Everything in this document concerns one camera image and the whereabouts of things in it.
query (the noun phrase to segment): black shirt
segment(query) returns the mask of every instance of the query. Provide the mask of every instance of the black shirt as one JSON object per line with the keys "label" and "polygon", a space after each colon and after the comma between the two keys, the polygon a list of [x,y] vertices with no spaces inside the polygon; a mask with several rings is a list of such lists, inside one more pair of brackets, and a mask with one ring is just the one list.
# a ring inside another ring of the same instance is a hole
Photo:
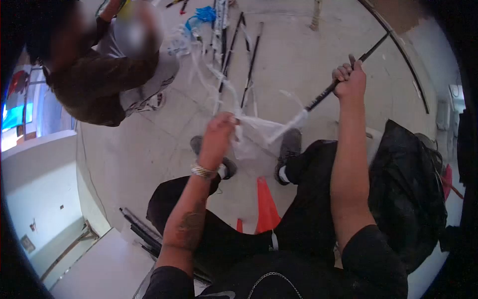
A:
{"label": "black shirt", "polygon": [[[235,265],[197,298],[406,298],[407,275],[376,225],[356,233],[342,254],[344,270],[310,257],[276,251]],[[184,271],[155,269],[144,299],[194,298]]]}

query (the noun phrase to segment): black pants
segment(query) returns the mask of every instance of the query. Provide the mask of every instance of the black pants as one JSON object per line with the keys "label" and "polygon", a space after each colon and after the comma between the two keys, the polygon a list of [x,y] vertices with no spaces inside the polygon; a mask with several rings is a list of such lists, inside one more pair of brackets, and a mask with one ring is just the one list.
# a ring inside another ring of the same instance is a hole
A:
{"label": "black pants", "polygon": [[[336,142],[318,140],[304,153],[287,161],[286,176],[298,187],[294,201],[274,229],[279,250],[333,263],[335,232],[330,213],[330,176],[336,151]],[[159,233],[163,234],[188,179],[180,177],[164,182],[154,192],[146,218]],[[219,176],[212,180],[210,195],[217,190],[220,181]],[[195,264],[214,279],[237,262],[268,252],[272,246],[271,234],[271,231],[257,235],[239,233],[206,210]]]}

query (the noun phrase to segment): plastic bag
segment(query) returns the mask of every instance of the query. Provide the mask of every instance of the plastic bag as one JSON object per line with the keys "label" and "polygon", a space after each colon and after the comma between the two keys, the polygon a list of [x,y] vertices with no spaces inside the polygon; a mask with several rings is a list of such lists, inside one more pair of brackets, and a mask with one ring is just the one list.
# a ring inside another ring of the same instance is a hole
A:
{"label": "plastic bag", "polygon": [[234,86],[232,86],[231,82],[227,80],[227,78],[222,72],[216,70],[212,66],[212,64],[208,64],[205,62],[204,51],[202,51],[202,44],[197,41],[191,42],[191,39],[186,42],[189,42],[189,46],[187,48],[191,53],[191,58],[193,61],[189,81],[191,83],[194,75],[198,76],[199,81],[208,91],[209,97],[207,100],[212,100],[214,103],[215,107],[213,111],[216,111],[217,107],[219,107],[219,105],[222,103],[222,101],[219,99],[219,84],[217,87],[215,87],[208,83],[201,69],[199,68],[200,63],[204,63],[208,70],[213,73],[214,76],[219,80],[219,83],[222,82],[224,84],[224,87],[227,88],[233,96],[234,105],[233,111],[231,112],[235,115],[237,119],[240,120],[240,125],[236,127],[236,134],[231,140],[231,143],[234,155],[238,160],[255,159],[261,151],[270,151],[271,145],[276,140],[278,140],[287,130],[293,127],[303,126],[305,120],[307,119],[308,112],[303,109],[300,100],[295,95],[284,90],[280,90],[280,92],[297,102],[301,108],[297,115],[293,117],[288,123],[282,124],[261,119],[257,117],[257,108],[255,109],[256,116],[245,115],[240,107],[240,101],[237,92]]}

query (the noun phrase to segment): silver chain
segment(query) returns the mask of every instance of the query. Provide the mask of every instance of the silver chain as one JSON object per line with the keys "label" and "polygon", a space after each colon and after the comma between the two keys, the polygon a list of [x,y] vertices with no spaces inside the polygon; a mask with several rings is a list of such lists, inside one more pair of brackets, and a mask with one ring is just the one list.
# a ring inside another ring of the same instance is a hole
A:
{"label": "silver chain", "polygon": [[297,295],[299,296],[300,299],[304,299],[302,298],[302,296],[300,295],[299,291],[295,288],[295,286],[293,285],[293,283],[287,279],[287,277],[285,277],[284,275],[280,274],[280,273],[277,273],[277,272],[269,272],[269,273],[266,273],[264,275],[262,275],[257,281],[256,283],[254,284],[254,286],[252,286],[252,289],[250,290],[249,292],[249,296],[247,296],[247,299],[250,299],[250,297],[252,296],[252,293],[254,292],[254,289],[256,288],[256,286],[261,282],[261,280],[263,280],[264,278],[266,278],[267,276],[271,276],[271,275],[277,275],[279,277],[282,277],[284,278],[295,290],[295,292],[297,293]]}

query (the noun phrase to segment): tattoo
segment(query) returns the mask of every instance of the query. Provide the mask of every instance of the tattoo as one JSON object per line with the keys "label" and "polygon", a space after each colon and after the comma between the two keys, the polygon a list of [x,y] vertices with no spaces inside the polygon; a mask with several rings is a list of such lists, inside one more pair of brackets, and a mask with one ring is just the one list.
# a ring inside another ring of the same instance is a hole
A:
{"label": "tattoo", "polygon": [[204,218],[206,216],[206,203],[199,201],[195,204],[194,210],[187,212],[177,226],[176,237],[181,240],[188,250],[195,250],[202,236]]}

